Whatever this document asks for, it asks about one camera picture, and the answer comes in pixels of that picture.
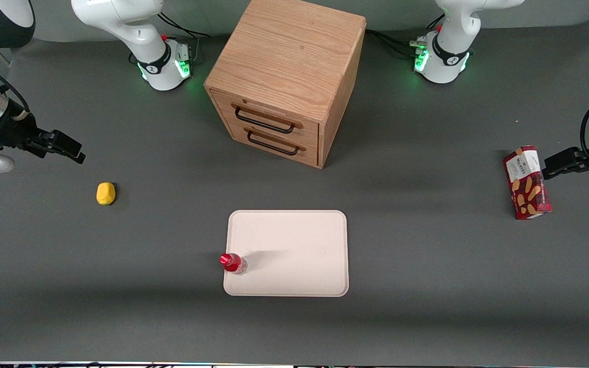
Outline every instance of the white tray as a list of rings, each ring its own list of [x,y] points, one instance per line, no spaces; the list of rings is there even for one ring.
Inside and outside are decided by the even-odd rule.
[[[236,211],[226,253],[247,261],[224,272],[234,296],[342,296],[349,289],[347,218],[340,211]]]

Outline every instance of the yellow object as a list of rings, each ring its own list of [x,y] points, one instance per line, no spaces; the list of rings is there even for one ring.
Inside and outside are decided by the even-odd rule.
[[[115,186],[112,182],[103,182],[97,187],[97,202],[100,205],[109,205],[115,201]]]

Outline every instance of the drawer handle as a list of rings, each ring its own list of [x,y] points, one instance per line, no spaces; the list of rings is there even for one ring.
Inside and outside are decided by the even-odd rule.
[[[288,156],[295,156],[295,154],[297,154],[297,152],[299,152],[299,147],[297,147],[297,146],[294,147],[294,151],[285,151],[285,149],[281,149],[279,147],[274,147],[273,145],[265,144],[263,142],[257,141],[252,138],[252,133],[253,133],[252,131],[247,132],[247,140],[249,142],[252,142],[253,144],[257,144],[257,145],[261,145],[262,147],[265,147],[265,148],[273,149],[274,151],[277,151],[277,152],[280,152],[283,154],[287,154]]]
[[[291,124],[290,128],[283,129],[283,128],[278,128],[276,126],[271,126],[269,124],[262,123],[260,121],[257,121],[257,120],[254,120],[254,119],[251,119],[248,117],[244,117],[240,114],[240,107],[239,106],[236,107],[236,118],[241,119],[242,121],[246,121],[247,123],[254,124],[257,126],[262,126],[263,128],[271,129],[275,132],[283,133],[283,134],[290,134],[290,133],[292,133],[292,129],[295,128],[294,124]]]

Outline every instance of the plastic bottle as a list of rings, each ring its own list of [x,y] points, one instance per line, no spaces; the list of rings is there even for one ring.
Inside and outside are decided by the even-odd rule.
[[[224,253],[219,257],[219,263],[222,264],[224,270],[232,274],[242,275],[247,271],[247,261],[235,253]]]

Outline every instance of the wooden drawer cabinet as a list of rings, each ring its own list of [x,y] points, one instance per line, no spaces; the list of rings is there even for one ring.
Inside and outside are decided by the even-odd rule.
[[[204,82],[234,140],[322,168],[353,91],[366,21],[252,0]]]

